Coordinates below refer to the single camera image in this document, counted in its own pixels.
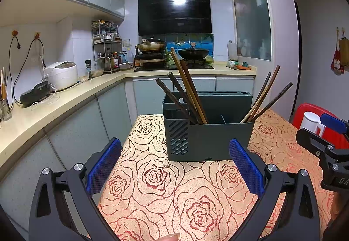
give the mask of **finger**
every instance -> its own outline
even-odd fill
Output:
[[[167,235],[165,237],[161,237],[158,239],[158,241],[178,241],[178,238],[180,237],[179,233],[174,233],[171,235]]]

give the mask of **beige countertop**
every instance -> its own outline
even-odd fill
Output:
[[[251,68],[252,70],[250,71],[233,70],[226,67],[224,63],[218,63],[214,64],[214,69],[190,70],[190,74],[197,76],[255,76],[257,71],[256,67]],[[179,75],[178,70],[171,71],[173,74]],[[52,102],[50,104],[36,104],[28,108],[15,105],[12,110],[12,118],[7,122],[0,122],[0,167],[3,166],[8,158],[28,139],[47,124],[109,85],[125,78],[167,76],[168,72],[169,70],[133,72],[133,69],[120,71],[114,74],[100,76],[83,82],[73,88],[61,91],[55,95],[56,98],[52,98],[51,95],[49,98],[45,99],[45,102]]]

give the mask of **wok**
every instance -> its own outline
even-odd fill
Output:
[[[142,41],[143,43],[138,44],[137,48],[143,54],[158,53],[160,50],[163,50],[167,45],[166,42],[154,38],[143,39]]]
[[[190,61],[202,60],[208,55],[208,53],[209,53],[209,50],[207,49],[194,48],[194,47],[178,50],[178,54],[182,58]]]

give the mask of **table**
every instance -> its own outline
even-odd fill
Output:
[[[308,170],[319,206],[321,232],[333,192],[320,187],[319,159],[296,143],[297,129],[269,110],[256,120],[249,150],[282,171]],[[285,195],[263,231],[270,233]],[[150,241],[179,232],[180,240],[229,240],[257,200],[232,161],[172,162],[162,115],[137,118],[98,205],[120,240]]]

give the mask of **rice cooker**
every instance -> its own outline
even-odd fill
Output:
[[[44,69],[44,78],[57,90],[62,90],[76,84],[77,67],[74,62],[57,62]]]

